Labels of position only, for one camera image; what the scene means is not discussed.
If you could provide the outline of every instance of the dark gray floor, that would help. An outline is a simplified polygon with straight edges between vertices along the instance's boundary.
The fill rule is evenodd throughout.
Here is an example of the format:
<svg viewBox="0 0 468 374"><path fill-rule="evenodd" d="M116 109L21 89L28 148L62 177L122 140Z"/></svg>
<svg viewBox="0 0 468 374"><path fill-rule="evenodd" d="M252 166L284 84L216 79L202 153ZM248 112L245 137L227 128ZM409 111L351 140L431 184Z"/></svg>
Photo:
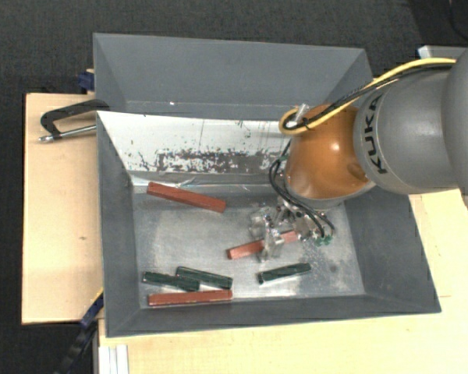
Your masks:
<svg viewBox="0 0 468 374"><path fill-rule="evenodd" d="M92 32L357 46L378 74L420 44L468 45L468 0L448 1L0 0L0 374L52 372L76 336L19 325L22 92L80 92Z"/></svg>

